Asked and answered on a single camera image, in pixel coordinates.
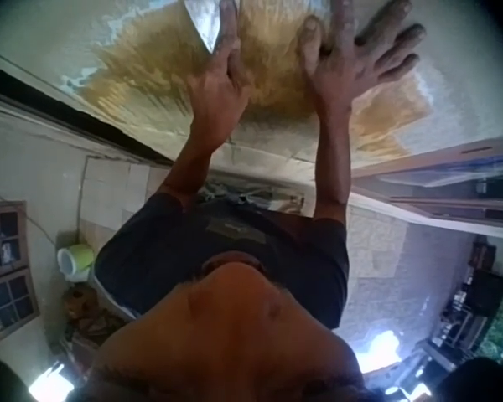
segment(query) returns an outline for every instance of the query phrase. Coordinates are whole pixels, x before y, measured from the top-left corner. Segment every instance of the man's right hand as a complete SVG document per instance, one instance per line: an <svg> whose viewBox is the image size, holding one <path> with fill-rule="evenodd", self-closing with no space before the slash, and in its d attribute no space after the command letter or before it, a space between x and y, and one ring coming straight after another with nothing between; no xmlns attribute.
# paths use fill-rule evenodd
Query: man's right hand
<svg viewBox="0 0 503 402"><path fill-rule="evenodd" d="M324 27L314 16L306 18L298 37L300 65L321 121L350 113L357 96L413 69L419 61L413 48L425 36L418 24L399 33L410 0L389 2L358 39L353 0L331 2L333 48L324 47Z"/></svg>

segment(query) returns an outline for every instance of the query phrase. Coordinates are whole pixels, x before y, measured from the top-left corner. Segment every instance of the t-shirt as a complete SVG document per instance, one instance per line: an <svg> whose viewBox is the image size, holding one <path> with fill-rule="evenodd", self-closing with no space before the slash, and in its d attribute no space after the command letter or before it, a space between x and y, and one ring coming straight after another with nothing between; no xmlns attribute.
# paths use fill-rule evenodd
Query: t-shirt
<svg viewBox="0 0 503 402"><path fill-rule="evenodd" d="M347 295L345 242L344 225L332 219L309 221L296 239L250 204L215 199L184 212L175 197L156 193L102 248L95 277L116 304L139 317L196 277L212 256L241 251L333 329Z"/></svg>

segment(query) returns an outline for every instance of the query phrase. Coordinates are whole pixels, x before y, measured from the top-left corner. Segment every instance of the bucket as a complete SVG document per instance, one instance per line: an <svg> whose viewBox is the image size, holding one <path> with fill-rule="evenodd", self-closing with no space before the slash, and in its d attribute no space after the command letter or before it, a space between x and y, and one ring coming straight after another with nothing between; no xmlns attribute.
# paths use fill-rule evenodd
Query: bucket
<svg viewBox="0 0 503 402"><path fill-rule="evenodd" d="M87 281L95 253L89 245L72 245L58 250L58 266L70 282Z"/></svg>

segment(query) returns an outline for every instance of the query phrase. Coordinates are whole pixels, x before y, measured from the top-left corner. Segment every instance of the forearm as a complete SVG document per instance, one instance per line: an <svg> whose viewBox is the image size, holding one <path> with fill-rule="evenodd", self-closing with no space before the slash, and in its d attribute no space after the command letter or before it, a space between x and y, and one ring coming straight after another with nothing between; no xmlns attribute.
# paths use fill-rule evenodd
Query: forearm
<svg viewBox="0 0 503 402"><path fill-rule="evenodd" d="M187 208L205 183L213 153L189 138L158 191L172 194Z"/></svg>
<svg viewBox="0 0 503 402"><path fill-rule="evenodd" d="M350 112L320 119L315 165L316 205L314 217L346 221L350 195Z"/></svg>

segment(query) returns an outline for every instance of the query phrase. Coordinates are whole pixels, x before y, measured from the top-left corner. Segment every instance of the fingernail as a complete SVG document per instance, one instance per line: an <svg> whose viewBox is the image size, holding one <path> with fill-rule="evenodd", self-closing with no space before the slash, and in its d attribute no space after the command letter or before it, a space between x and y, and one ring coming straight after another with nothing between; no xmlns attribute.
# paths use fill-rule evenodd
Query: fingernail
<svg viewBox="0 0 503 402"><path fill-rule="evenodd" d="M317 28L317 22L314 19L308 19L305 22L305 28L314 30L315 28Z"/></svg>

